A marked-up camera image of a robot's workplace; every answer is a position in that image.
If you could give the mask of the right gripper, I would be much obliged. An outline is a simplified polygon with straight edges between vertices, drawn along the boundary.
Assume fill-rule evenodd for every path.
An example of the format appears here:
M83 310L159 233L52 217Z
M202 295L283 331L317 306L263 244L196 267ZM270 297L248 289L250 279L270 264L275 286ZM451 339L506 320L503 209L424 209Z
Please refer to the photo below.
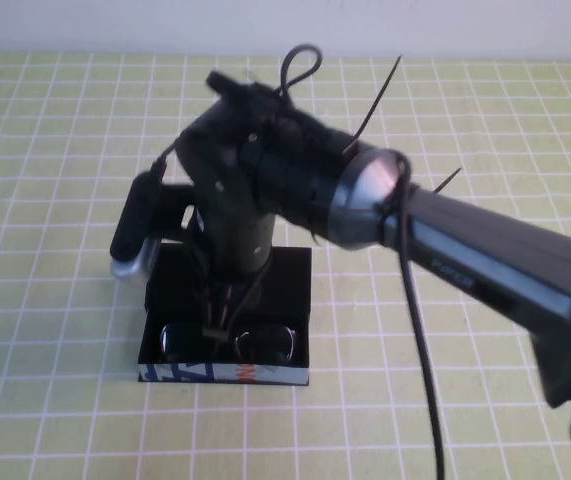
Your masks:
M192 218L193 254L204 279L203 335L222 340L255 290L271 257L275 216L242 206L201 206ZM221 327L225 318L224 329Z

